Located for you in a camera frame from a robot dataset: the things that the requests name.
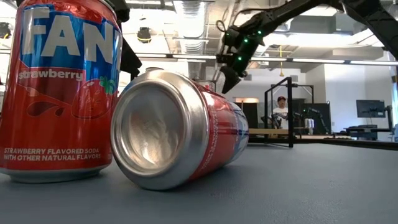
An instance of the soda can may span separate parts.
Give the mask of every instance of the soda can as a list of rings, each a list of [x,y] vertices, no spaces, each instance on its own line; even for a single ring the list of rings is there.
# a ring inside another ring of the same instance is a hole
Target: soda can
[[[135,184],[166,190],[237,159],[248,122],[234,103],[166,70],[134,79],[111,123],[115,161]]]
[[[2,173],[18,182],[60,182],[111,163],[121,46],[106,1],[20,5],[2,106]]]

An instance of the can bottom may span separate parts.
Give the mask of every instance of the can bottom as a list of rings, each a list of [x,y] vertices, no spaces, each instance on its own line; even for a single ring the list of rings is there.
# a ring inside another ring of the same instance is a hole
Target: can bottom
[[[0,172],[9,175],[12,181],[24,184],[47,184],[56,182],[66,182],[94,177],[109,164],[90,169],[73,170],[7,170],[0,169]]]

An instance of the ceiling light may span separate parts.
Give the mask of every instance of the ceiling light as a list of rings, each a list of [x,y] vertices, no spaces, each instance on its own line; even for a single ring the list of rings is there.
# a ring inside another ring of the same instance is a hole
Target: ceiling light
[[[209,39],[203,39],[203,38],[187,38],[187,37],[173,37],[173,40],[194,40],[198,42],[209,42]]]
[[[197,60],[197,59],[178,59],[178,62],[197,62],[197,63],[205,63],[206,60]]]
[[[160,5],[160,1],[135,1],[135,0],[126,0],[126,3],[128,4],[151,4],[151,5]],[[173,6],[172,2],[164,2],[165,6]]]
[[[293,58],[293,62],[307,62],[307,63],[344,63],[344,60]]]
[[[142,58],[166,58],[166,54],[136,54],[137,57]]]
[[[286,62],[286,58],[277,58],[277,57],[252,57],[251,61],[253,62]]]
[[[149,32],[149,27],[140,27],[137,33],[137,39],[143,44],[149,44],[152,40],[152,36]]]
[[[381,62],[381,61],[351,61],[350,64],[353,65],[389,65],[397,66],[398,62]]]
[[[8,22],[0,22],[0,38],[9,39],[11,37],[11,24]]]
[[[214,55],[173,55],[173,58],[184,59],[216,59]]]

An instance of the black robotic arm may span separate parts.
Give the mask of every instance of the black robotic arm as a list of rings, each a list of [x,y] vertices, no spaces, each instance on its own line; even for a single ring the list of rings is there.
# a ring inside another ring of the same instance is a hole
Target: black robotic arm
[[[220,71],[226,81],[223,93],[240,82],[245,76],[251,57],[259,45],[264,45],[263,37],[274,32],[276,28],[301,13],[327,4],[366,25],[384,44],[390,53],[398,58],[398,22],[381,6],[380,0],[291,0],[281,6],[265,9],[254,15],[241,26],[232,25],[223,37],[224,47],[217,55],[218,63],[225,63]]]

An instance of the wall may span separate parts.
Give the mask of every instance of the wall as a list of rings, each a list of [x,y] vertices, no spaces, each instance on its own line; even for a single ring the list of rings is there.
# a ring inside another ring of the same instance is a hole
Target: wall
[[[8,71],[8,61],[9,55],[8,54],[0,54],[0,79],[3,85],[0,85],[0,111],[2,109],[2,101],[4,96],[5,84],[7,80],[7,71]]]
[[[207,79],[211,79],[214,74],[213,67],[206,67]],[[280,82],[285,77],[298,75],[298,84],[305,84],[305,74],[300,73],[300,69],[283,69],[284,77],[280,75],[280,69],[269,71],[268,69],[249,69],[248,74],[252,75],[251,81],[242,80],[232,90],[225,94],[225,97],[231,101],[234,97],[258,98],[260,102],[264,102],[264,92],[268,90],[272,84]],[[293,88],[293,98],[306,98],[308,93],[301,88]],[[274,98],[278,96],[287,97],[287,88],[281,87],[274,92]]]
[[[325,65],[319,65],[305,74],[307,85],[313,85],[314,103],[326,103]],[[311,96],[306,97],[307,103],[311,103]]]
[[[325,65],[325,84],[334,132],[366,124],[366,120],[357,118],[356,114],[356,100],[366,99],[365,66]]]
[[[387,55],[378,60],[388,60]],[[357,118],[356,100],[384,100],[386,106],[391,105],[392,83],[389,67],[320,65],[307,72],[305,80],[308,85],[314,85],[316,103],[330,101],[334,132],[360,124],[388,127],[387,118]],[[389,133],[378,134],[380,141],[390,141],[389,137]]]

